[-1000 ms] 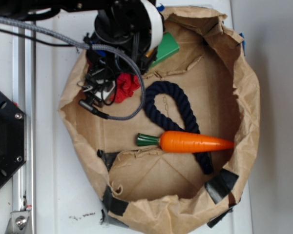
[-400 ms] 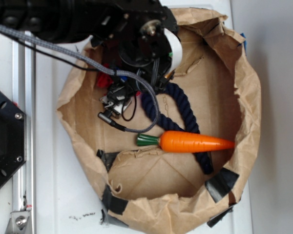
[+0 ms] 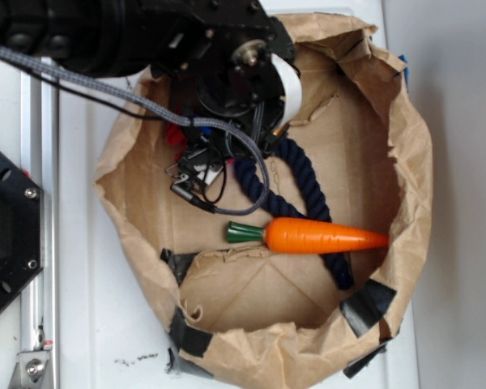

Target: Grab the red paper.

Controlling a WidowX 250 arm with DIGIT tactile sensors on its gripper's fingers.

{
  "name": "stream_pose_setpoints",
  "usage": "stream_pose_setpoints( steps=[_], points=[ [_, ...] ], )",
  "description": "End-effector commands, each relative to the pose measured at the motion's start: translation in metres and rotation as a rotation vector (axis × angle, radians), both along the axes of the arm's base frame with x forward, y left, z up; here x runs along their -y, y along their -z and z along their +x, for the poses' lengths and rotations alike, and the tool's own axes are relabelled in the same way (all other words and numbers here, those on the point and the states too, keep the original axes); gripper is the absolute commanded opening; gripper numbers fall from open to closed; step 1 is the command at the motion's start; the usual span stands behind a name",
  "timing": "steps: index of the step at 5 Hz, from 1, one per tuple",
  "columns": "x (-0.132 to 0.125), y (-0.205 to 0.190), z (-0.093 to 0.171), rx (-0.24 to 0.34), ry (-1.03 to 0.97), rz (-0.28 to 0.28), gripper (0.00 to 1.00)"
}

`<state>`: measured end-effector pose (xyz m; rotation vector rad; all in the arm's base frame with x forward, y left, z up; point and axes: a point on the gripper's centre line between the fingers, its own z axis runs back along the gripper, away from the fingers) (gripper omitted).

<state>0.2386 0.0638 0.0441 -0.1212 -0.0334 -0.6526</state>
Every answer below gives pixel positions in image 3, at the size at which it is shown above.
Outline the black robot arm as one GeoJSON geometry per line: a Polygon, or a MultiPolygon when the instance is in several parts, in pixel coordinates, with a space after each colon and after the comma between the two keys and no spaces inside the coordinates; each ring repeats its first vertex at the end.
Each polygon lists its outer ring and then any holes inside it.
{"type": "Polygon", "coordinates": [[[257,1],[0,1],[0,48],[93,78],[195,83],[172,190],[198,206],[232,158],[269,156],[302,104],[296,50],[257,1]]]}

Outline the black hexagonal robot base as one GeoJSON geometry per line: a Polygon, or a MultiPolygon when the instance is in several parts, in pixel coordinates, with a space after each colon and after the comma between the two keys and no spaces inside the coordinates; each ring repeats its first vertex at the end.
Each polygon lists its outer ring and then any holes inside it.
{"type": "Polygon", "coordinates": [[[0,314],[41,271],[42,194],[0,152],[0,314]]]}

